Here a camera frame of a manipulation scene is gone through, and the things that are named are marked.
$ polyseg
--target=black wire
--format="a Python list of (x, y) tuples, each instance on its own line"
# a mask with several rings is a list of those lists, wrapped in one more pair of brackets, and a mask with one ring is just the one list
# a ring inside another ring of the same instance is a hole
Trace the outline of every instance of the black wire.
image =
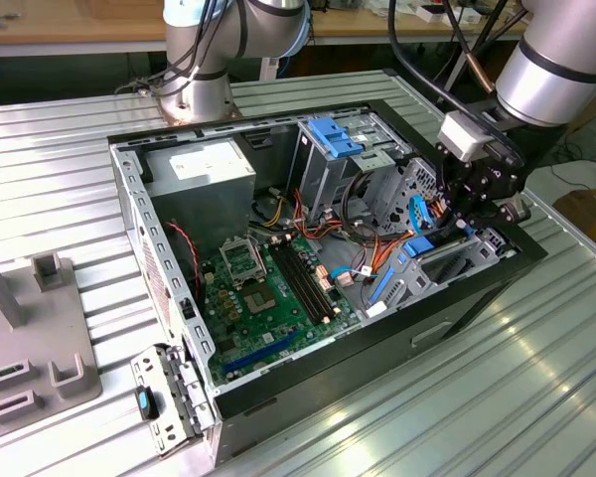
[(488, 17), (486, 25), (484, 25), (484, 28), (482, 28), (481, 33), (477, 37), (477, 40), (475, 40), (473, 51), (477, 51), (477, 49), (480, 48), (486, 42), (486, 40), (488, 40), (488, 35), (490, 35), (490, 32), (492, 32), (495, 24), (497, 23), (497, 20), (499, 20), (499, 17), (504, 11), (504, 8), (506, 8), (507, 3), (508, 0), (499, 0), (499, 2), (497, 2), (497, 5), (495, 5), (495, 9), (490, 14), (490, 17)]
[(515, 155), (515, 157), (525, 164), (523, 160), (523, 156), (517, 147), (517, 145), (508, 137), (506, 134), (501, 132), (495, 125), (490, 122), (487, 118), (483, 115), (475, 113), (471, 111), (466, 104), (461, 102), (457, 99), (456, 96), (451, 94), (450, 92), (443, 89), (439, 84), (434, 82), (433, 80), (426, 77), (424, 73), (417, 69), (417, 67), (406, 57), (404, 54), (399, 41), (397, 40), (397, 35), (395, 33), (395, 7), (397, 4), (397, 0), (388, 0), (388, 39), (390, 41), (390, 45), (393, 49), (393, 53), (395, 57), (399, 60), (399, 62), (412, 74), (414, 78), (421, 81), (426, 87), (428, 87), (432, 92), (444, 98), (446, 102), (452, 104), (456, 109), (462, 112), (466, 117), (471, 119), (475, 124), (480, 126), (484, 129), (489, 135), (499, 141), (500, 144), (503, 144), (511, 153)]
[[(488, 40), (488, 35), (490, 35), (490, 32), (492, 31), (493, 27), (497, 23), (497, 20), (499, 20), (499, 17), (501, 16), (502, 12), (504, 11), (504, 8), (506, 8), (507, 3), (508, 3), (508, 0), (499, 0), (499, 2), (497, 2), (497, 4), (495, 5), (494, 10), (488, 17), (488, 21), (486, 22), (486, 25), (484, 25), (484, 28), (481, 30), (481, 33), (477, 37), (477, 40), (475, 40), (475, 45), (473, 46), (473, 49), (472, 49), (473, 55), (475, 55), (475, 57), (478, 55), (478, 53), (481, 53), (481, 52), (479, 52), (479, 50), (481, 49), (482, 45), (484, 45), (484, 43), (486, 43), (486, 40)], [(459, 81), (459, 79), (461, 78), (461, 76), (464, 73), (465, 68), (466, 68), (465, 64), (462, 65), (461, 67), (459, 67), (459, 72), (457, 72), (457, 75), (455, 76), (455, 82)]]
[(485, 43), (483, 43), (479, 48), (473, 49), (473, 54), (475, 56), (482, 55), (496, 40), (498, 40), (501, 36), (503, 36), (510, 28), (516, 25), (521, 18), (523, 18), (527, 14), (527, 10), (523, 7), (510, 19), (506, 24), (497, 30)]
[[(212, 0), (212, 1), (213, 1), (213, 4), (216, 5), (217, 0)], [(219, 13), (219, 18), (217, 19), (217, 25), (215, 26), (215, 28), (213, 29), (212, 33), (210, 34), (210, 39), (206, 43), (206, 48), (204, 49), (203, 56), (199, 60), (199, 69), (203, 66), (203, 63), (206, 60), (206, 56), (208, 55), (208, 50), (210, 49), (210, 45), (212, 44), (212, 42), (213, 42), (213, 40), (215, 38), (215, 35), (217, 34), (217, 30), (219, 29), (219, 27), (221, 26), (221, 23), (223, 22), (223, 18), (224, 18), (224, 14), (225, 14), (225, 11), (226, 10), (227, 10), (227, 0), (224, 0), (223, 6), (221, 8), (221, 12)], [(197, 43), (197, 45), (199, 45), (202, 40), (203, 40), (203, 37), (199, 40), (199, 42)], [(194, 62), (196, 60), (196, 55), (197, 55), (197, 51), (195, 51), (194, 57), (190, 60), (190, 64), (188, 65), (188, 73), (193, 69), (193, 64), (194, 64)], [(192, 82), (192, 78), (189, 78), (181, 86), (179, 86), (177, 89), (175, 89), (173, 91), (169, 91), (169, 92), (153, 91), (153, 94), (156, 97), (174, 96), (175, 94), (179, 94), (186, 87), (188, 87), (191, 82)]]
[(570, 182), (567, 179), (564, 179), (562, 177), (560, 177), (558, 174), (556, 174), (556, 172), (554, 172), (554, 166), (550, 164), (549, 166), (549, 171), (552, 173), (552, 176), (556, 177), (558, 180), (563, 181), (565, 184), (570, 185), (572, 187), (584, 187), (585, 189), (587, 189), (588, 191), (590, 191), (591, 189), (586, 186), (585, 184), (580, 184), (578, 182)]
[[(212, 10), (211, 10), (212, 13), (210, 13), (210, 15), (209, 15), (208, 13), (210, 10), (211, 3), (213, 3)], [(217, 4), (217, 0), (214, 0), (214, 1), (206, 0), (204, 2), (203, 10), (201, 12), (201, 17), (200, 17), (200, 21), (199, 21), (199, 27), (197, 28), (197, 33), (195, 36), (195, 41), (194, 41), (193, 45), (181, 57), (179, 57), (179, 59), (177, 59), (174, 63), (168, 65), (164, 70), (162, 70), (159, 73), (155, 73), (154, 75), (151, 75), (150, 77), (147, 77), (147, 78), (135, 79), (135, 80), (129, 82), (128, 84), (118, 87), (114, 93), (118, 94), (123, 89), (127, 89), (130, 87), (133, 89), (136, 87), (146, 87), (146, 88), (154, 89), (155, 84), (153, 84), (153, 82), (155, 80), (162, 79), (167, 73), (174, 73), (171, 77), (162, 80), (158, 85), (156, 85), (156, 87), (163, 87), (164, 85), (176, 80), (177, 78), (180, 78), (180, 77), (188, 74), (192, 70), (192, 67), (194, 66), (194, 62), (195, 62), (195, 58), (196, 58), (196, 54), (197, 54), (197, 46), (203, 40), (203, 37), (205, 35), (205, 30), (207, 29), (207, 27), (210, 25), (210, 22), (212, 21), (212, 17), (214, 14), (214, 9), (216, 7), (216, 4)], [(183, 63), (187, 58), (189, 58), (190, 56), (193, 56), (192, 59), (190, 60), (190, 63), (184, 69), (179, 70), (177, 67), (181, 63)]]
[[(461, 7), (461, 10), (459, 11), (459, 18), (457, 19), (457, 25), (461, 24), (461, 20), (464, 18), (465, 11), (466, 11), (466, 7)], [(453, 43), (454, 39), (455, 39), (455, 29), (453, 28), (453, 33), (450, 35), (450, 42), (448, 42), (448, 43)]]
[[(446, 9), (446, 15), (448, 15), (448, 20), (450, 20), (450, 24), (453, 27), (453, 35), (457, 36), (457, 41), (459, 42), (462, 51), (466, 54), (470, 53), (470, 47), (468, 46), (468, 42), (466, 41), (464, 32), (461, 31), (459, 22), (457, 22), (457, 19), (455, 18), (455, 12), (453, 11), (453, 8), (450, 6), (450, 2), (448, 0), (441, 0), (441, 3), (444, 5), (444, 8)], [(461, 9), (461, 13), (464, 13), (464, 7), (462, 7)]]

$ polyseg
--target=expansion slot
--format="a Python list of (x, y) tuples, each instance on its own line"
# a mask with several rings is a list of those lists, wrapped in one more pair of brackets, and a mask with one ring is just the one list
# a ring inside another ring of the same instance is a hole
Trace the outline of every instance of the expansion slot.
[(323, 321), (326, 322), (325, 318), (333, 320), (336, 314), (334, 309), (293, 247), (290, 244), (271, 247), (270, 254), (305, 311), (307, 311), (311, 323), (317, 326)]
[(269, 346), (265, 346), (260, 350), (256, 350), (253, 353), (248, 354), (247, 356), (243, 356), (242, 358), (238, 358), (237, 360), (232, 361), (231, 363), (223, 365), (223, 372), (227, 374), (240, 370), (249, 365), (253, 365), (254, 363), (258, 363), (259, 361), (264, 360), (268, 356), (286, 350), (287, 348), (289, 348), (291, 342), (296, 337), (296, 335), (297, 333), (287, 335), (285, 338), (276, 343), (273, 343)]

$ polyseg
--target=cardboard box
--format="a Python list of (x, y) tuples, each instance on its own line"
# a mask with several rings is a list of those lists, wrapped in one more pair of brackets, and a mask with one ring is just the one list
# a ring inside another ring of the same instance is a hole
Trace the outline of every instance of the cardboard box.
[(554, 202), (554, 208), (596, 242), (596, 189), (572, 191)]
[(99, 20), (159, 19), (163, 0), (88, 0), (93, 18)]

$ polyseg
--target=metal table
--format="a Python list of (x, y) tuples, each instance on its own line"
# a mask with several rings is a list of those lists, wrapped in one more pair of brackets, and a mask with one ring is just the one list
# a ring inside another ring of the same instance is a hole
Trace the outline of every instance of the metal table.
[[(381, 72), (233, 91), (245, 115), (384, 98), (430, 141), (441, 117)], [(127, 366), (164, 336), (123, 231), (104, 137), (162, 125), (151, 99), (130, 95), (0, 107), (0, 268), (51, 249), (74, 261), (103, 382), (97, 399), (1, 437), (0, 475), (211, 468), (203, 445), (155, 457)], [(532, 212), (524, 227), (549, 257), (474, 326), (216, 475), (596, 475), (596, 253), (552, 212)]]

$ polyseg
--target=metal bracket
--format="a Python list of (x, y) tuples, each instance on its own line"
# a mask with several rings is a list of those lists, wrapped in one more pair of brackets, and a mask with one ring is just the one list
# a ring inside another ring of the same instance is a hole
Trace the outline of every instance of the metal bracket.
[(154, 397), (157, 417), (150, 422), (150, 433), (160, 456), (201, 439), (215, 425), (203, 384), (180, 347), (153, 346), (134, 358), (131, 367), (137, 386)]

